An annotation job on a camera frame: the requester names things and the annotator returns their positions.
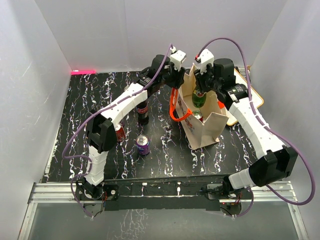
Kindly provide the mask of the green glass bottle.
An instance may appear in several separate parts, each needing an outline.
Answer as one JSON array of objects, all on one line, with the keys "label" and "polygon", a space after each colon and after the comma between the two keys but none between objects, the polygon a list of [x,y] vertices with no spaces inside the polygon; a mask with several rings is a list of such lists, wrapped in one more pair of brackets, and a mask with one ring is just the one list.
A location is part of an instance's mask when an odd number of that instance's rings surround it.
[{"label": "green glass bottle", "polygon": [[202,92],[197,86],[194,88],[192,93],[192,104],[196,108],[201,108],[205,105],[207,99],[207,93]]}]

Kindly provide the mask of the glass cola bottle red cap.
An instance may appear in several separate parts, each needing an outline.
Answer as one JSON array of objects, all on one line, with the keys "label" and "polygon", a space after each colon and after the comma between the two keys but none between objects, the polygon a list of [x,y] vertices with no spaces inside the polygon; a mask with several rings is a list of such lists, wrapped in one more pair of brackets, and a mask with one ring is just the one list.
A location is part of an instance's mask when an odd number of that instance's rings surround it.
[{"label": "glass cola bottle red cap", "polygon": [[148,102],[142,101],[136,106],[136,112],[138,115],[138,122],[141,125],[146,125],[149,122],[149,115],[148,115]]}]

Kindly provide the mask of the beige canvas bag orange handles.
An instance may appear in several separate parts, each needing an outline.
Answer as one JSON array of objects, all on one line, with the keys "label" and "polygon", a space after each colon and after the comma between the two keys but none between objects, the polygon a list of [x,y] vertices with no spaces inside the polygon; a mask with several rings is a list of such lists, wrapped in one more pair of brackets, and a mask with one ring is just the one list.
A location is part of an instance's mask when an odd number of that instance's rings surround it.
[{"label": "beige canvas bag orange handles", "polygon": [[169,114],[172,120],[180,122],[188,142],[193,150],[219,142],[219,136],[227,125],[229,117],[226,109],[220,108],[217,95],[209,91],[202,107],[193,104],[196,78],[192,65],[190,72],[184,74],[184,83],[179,89],[173,88],[169,102]]}]

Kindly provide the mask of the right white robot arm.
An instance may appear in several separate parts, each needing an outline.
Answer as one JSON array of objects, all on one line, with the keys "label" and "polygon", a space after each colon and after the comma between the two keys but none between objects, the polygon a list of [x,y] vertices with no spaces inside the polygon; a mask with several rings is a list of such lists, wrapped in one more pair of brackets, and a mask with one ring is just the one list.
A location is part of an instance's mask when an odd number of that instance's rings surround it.
[{"label": "right white robot arm", "polygon": [[223,194],[233,199],[245,187],[263,187],[291,175],[297,152],[274,134],[259,117],[258,110],[251,106],[248,88],[236,83],[234,63],[229,58],[198,58],[200,69],[194,72],[196,85],[201,92],[214,91],[218,100],[239,122],[250,139],[257,161],[250,167],[229,175],[223,180]]}]

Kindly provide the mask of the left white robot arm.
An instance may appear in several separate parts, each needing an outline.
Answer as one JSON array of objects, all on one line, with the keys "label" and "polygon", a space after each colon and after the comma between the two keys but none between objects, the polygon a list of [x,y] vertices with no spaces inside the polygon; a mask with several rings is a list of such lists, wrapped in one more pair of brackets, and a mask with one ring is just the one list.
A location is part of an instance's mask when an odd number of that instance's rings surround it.
[{"label": "left white robot arm", "polygon": [[158,54],[151,66],[143,69],[136,81],[107,107],[92,111],[87,125],[88,174],[80,181],[81,192],[93,200],[103,195],[102,183],[109,150],[117,144],[116,126],[161,86],[178,89],[184,83],[186,69],[182,66],[186,53],[178,50],[170,56]]}]

